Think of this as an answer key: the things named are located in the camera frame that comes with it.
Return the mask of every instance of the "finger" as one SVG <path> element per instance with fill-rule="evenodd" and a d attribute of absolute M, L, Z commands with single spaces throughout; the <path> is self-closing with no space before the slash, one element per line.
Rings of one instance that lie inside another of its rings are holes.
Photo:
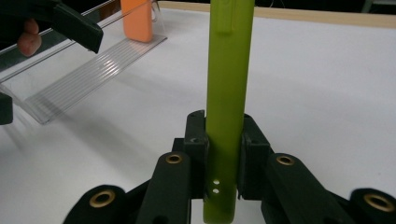
<path fill-rule="evenodd" d="M 32 35 L 37 35 L 39 32 L 38 24 L 34 19 L 28 19 L 23 26 L 24 32 Z"/>
<path fill-rule="evenodd" d="M 18 39 L 17 45 L 24 56 L 32 56 L 41 45 L 41 36 L 23 33 Z"/>

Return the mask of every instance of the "white table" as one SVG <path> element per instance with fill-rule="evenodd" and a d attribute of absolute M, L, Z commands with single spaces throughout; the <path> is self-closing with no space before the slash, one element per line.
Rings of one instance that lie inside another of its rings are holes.
<path fill-rule="evenodd" d="M 0 128 L 0 223 L 62 223 L 87 190 L 149 179 L 183 137 L 205 109 L 209 14 L 163 19 L 168 40 L 65 116 L 39 126 L 17 111 Z M 251 47 L 246 113 L 275 152 L 340 196 L 396 196 L 396 30 L 256 18 Z M 262 223 L 260 203 L 237 202 L 234 223 Z"/>

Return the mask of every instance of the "orange object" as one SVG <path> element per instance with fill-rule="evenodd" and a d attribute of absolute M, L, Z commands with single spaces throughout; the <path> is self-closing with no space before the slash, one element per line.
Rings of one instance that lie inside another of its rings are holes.
<path fill-rule="evenodd" d="M 149 42 L 152 38 L 151 0 L 121 0 L 121 12 L 125 15 L 125 35 L 132 40 Z"/>

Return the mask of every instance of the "green tube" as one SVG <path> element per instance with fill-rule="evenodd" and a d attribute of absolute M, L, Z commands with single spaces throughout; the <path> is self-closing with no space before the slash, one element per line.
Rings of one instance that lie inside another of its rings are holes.
<path fill-rule="evenodd" d="M 231 223 L 235 210 L 254 0 L 210 5 L 205 223 Z"/>

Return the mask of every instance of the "brass grommet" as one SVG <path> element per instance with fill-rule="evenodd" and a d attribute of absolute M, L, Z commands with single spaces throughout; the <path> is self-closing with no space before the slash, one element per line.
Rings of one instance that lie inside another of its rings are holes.
<path fill-rule="evenodd" d="M 288 156 L 278 156 L 278 157 L 276 157 L 276 161 L 282 165 L 293 165 L 294 164 L 294 159 L 292 159 Z"/>
<path fill-rule="evenodd" d="M 93 195 L 90 199 L 90 206 L 94 208 L 101 208 L 109 205 L 116 198 L 116 193 L 112 189 L 105 189 Z"/>
<path fill-rule="evenodd" d="M 180 163 L 181 161 L 183 161 L 183 159 L 181 158 L 181 156 L 177 154 L 172 154 L 166 157 L 166 162 L 170 164 L 177 164 Z"/>
<path fill-rule="evenodd" d="M 366 201 L 368 204 L 370 204 L 372 207 L 381 210 L 383 212 L 393 212 L 395 211 L 395 205 L 390 202 L 387 198 L 373 194 L 373 193 L 368 193 L 364 195 L 364 201 Z"/>

